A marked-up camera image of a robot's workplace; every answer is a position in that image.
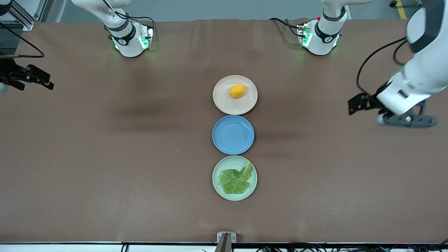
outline lemon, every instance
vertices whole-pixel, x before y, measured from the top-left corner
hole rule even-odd
[[[236,99],[236,98],[242,97],[245,92],[246,92],[246,87],[243,84],[235,84],[230,88],[228,95],[230,95],[230,97]]]

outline table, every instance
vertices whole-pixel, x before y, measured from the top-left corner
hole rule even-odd
[[[0,240],[208,241],[230,230],[240,242],[441,242],[448,92],[429,99],[439,124],[427,130],[347,112],[360,64],[404,27],[349,20],[331,54],[313,56],[272,21],[166,22],[153,51],[124,58],[100,23],[36,23],[25,37],[46,56],[17,62],[51,73],[55,89],[1,97]],[[365,88],[397,70],[392,52],[366,65]],[[226,157],[211,140],[224,116],[211,94],[231,74],[258,88],[243,154],[258,185],[241,202],[211,181]]]

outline green plate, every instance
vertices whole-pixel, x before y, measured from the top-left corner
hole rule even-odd
[[[255,166],[252,170],[252,177],[250,177],[250,179],[247,181],[249,182],[250,187],[243,194],[227,194],[224,192],[224,189],[221,185],[221,174],[224,170],[235,169],[241,171],[241,169],[243,169],[243,167],[245,167],[248,162],[250,161],[243,158],[242,156],[228,156],[218,162],[218,164],[215,166],[215,169],[213,170],[212,179],[213,186],[215,187],[216,192],[221,195],[221,197],[225,198],[226,200],[238,201],[249,197],[249,195],[254,192],[255,186],[257,186],[257,171],[255,170]]]

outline green lettuce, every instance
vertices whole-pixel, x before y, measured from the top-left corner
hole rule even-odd
[[[221,174],[221,184],[226,194],[243,194],[250,184],[247,180],[252,177],[254,167],[249,162],[241,171],[235,169],[224,170]]]

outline yellow floor marking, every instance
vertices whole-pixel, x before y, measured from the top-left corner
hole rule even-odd
[[[401,4],[401,0],[399,0],[396,4],[396,9],[398,10],[398,14],[401,19],[408,19],[406,17],[405,9],[403,9],[403,5]]]

